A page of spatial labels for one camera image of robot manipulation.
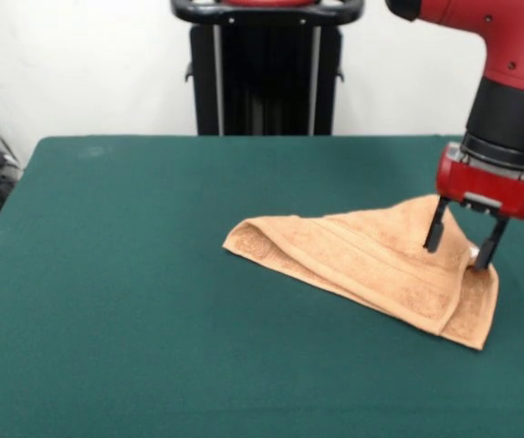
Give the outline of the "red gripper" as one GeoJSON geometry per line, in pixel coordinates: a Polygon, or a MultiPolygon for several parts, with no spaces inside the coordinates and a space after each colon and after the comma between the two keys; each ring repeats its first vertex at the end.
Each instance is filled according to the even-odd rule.
{"type": "Polygon", "coordinates": [[[440,195],[424,240],[428,253],[435,253],[442,240],[443,217],[451,201],[478,205],[507,217],[498,217],[488,238],[480,246],[474,269],[487,270],[508,225],[508,217],[524,220],[524,171],[498,167],[462,151],[460,144],[450,142],[442,152],[435,181],[440,195]]]}

